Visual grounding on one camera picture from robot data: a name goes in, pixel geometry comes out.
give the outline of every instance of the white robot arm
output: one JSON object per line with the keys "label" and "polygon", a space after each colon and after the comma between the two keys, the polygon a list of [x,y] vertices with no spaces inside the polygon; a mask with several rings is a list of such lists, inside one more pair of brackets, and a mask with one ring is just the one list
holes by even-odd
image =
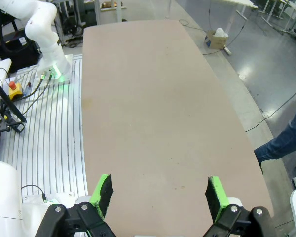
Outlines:
{"label": "white robot arm", "polygon": [[57,8],[47,2],[38,0],[0,0],[0,9],[17,19],[29,19],[25,34],[28,38],[38,43],[43,58],[37,68],[37,74],[45,71],[55,71],[55,74],[65,74],[70,69],[70,64],[57,42],[58,35],[52,31]]}

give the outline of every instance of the jeans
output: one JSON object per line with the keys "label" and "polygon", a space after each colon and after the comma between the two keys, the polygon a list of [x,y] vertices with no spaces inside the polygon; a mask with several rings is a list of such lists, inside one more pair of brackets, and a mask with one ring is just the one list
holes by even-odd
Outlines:
{"label": "jeans", "polygon": [[279,159],[296,151],[296,113],[284,131],[268,143],[255,149],[259,164],[268,159]]}

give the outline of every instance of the black metal bracket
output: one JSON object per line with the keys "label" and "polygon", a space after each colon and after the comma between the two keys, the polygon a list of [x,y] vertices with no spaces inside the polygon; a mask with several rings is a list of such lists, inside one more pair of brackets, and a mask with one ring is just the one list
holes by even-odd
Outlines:
{"label": "black metal bracket", "polygon": [[69,209],[61,204],[51,205],[35,237],[73,237],[76,232],[86,232],[89,237],[116,237],[89,202]]}
{"label": "black metal bracket", "polygon": [[14,103],[10,100],[9,96],[5,93],[5,91],[0,86],[0,96],[2,100],[7,104],[7,106],[11,109],[11,111],[20,119],[21,122],[26,122],[26,118],[24,115],[18,110],[18,108],[14,105]]}
{"label": "black metal bracket", "polygon": [[227,206],[203,237],[228,237],[230,234],[243,237],[276,237],[268,210],[259,206],[250,212],[235,204]]}

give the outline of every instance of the cardboard box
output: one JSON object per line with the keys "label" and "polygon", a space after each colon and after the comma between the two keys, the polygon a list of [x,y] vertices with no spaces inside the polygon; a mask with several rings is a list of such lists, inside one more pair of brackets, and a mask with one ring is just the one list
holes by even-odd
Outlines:
{"label": "cardboard box", "polygon": [[223,49],[226,45],[228,37],[214,36],[216,31],[208,31],[205,37],[205,43],[209,48]]}

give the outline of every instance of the beige tabletop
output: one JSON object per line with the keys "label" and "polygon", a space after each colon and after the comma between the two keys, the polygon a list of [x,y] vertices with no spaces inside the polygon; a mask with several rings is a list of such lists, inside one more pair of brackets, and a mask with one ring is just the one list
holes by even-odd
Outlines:
{"label": "beige tabletop", "polygon": [[112,173],[106,222],[119,237],[202,236],[211,175],[247,210],[273,213],[240,121],[178,21],[85,29],[82,127],[89,194]]}

